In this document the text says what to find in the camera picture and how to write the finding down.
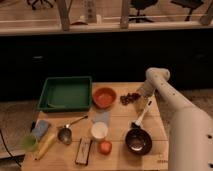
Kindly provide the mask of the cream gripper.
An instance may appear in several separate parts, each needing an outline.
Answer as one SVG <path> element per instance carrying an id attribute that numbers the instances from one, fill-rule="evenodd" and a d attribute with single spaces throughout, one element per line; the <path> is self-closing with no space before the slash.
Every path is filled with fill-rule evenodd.
<path id="1" fill-rule="evenodd" d="M 145 106 L 148 104 L 149 98 L 141 96 L 139 99 L 135 101 L 135 109 L 137 113 L 140 113 Z"/>

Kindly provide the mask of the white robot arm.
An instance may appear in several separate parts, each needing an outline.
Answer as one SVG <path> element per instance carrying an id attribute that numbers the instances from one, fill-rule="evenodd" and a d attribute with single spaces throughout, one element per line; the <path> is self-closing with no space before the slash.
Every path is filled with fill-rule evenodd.
<path id="1" fill-rule="evenodd" d="M 166 68 L 148 68 L 138 88 L 145 98 L 158 91 L 173 109 L 168 171 L 213 171 L 213 119 L 168 83 Z"/>

